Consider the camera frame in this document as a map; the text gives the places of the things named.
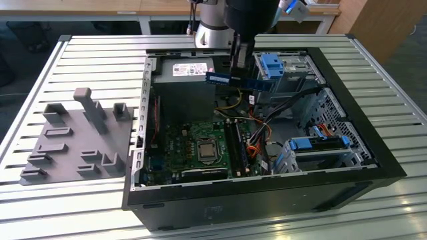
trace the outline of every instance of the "gray plastic holder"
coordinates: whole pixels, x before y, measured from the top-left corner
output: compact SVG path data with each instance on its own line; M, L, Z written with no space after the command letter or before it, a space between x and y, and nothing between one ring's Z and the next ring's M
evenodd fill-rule
M113 159L108 158L106 154L101 155L100 165L104 167L108 173L116 173L124 170L124 162L117 153L113 154Z

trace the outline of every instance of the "black cable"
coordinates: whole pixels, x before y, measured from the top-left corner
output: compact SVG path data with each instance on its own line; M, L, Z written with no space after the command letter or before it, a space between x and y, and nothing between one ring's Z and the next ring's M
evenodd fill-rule
M257 139L260 138L260 133L262 132L262 129L265 127L265 125L269 123L269 121L280 115L280 113L286 110L289 107L292 107L292 105L297 102L297 100L304 97L305 95L309 94L316 94L321 91L322 86L318 87L312 87L308 88L302 91L300 91L298 93L296 93L286 101L284 101L282 103L280 103L269 112L269 114L266 115L266 117L262 120L261 126L260 128L254 131L252 137L250 137L250 144L253 145L257 141Z
M282 148L282 144L280 142L277 142L277 141L272 141L270 144L276 144Z
M194 25L196 25L196 9L197 9L197 4L193 4L193 10L192 10L192 24L190 24L190 34L194 32Z
M260 134L258 146L260 146L261 160L266 163L266 174L262 174L262 175L268 175L270 172L270 165L269 165L270 161L268 159L268 153L265 149L265 132L264 131Z

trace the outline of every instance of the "cpu socket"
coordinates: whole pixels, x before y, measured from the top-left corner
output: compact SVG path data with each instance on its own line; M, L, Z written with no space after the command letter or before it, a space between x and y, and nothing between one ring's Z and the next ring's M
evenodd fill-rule
M200 139L197 145L197 159L204 165L210 165L218 159L217 145L213 138Z

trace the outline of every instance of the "power supply label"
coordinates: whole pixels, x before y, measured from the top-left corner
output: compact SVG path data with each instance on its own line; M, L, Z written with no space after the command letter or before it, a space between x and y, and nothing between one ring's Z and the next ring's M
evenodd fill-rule
M202 63L177 63L172 66L173 77L178 76L201 76L208 71L208 64Z

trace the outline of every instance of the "wooden cabinet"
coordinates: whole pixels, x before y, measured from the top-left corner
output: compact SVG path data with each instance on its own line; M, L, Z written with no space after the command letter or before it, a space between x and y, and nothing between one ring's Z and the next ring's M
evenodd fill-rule
M427 0L340 0L329 34L354 35L384 63L427 12Z

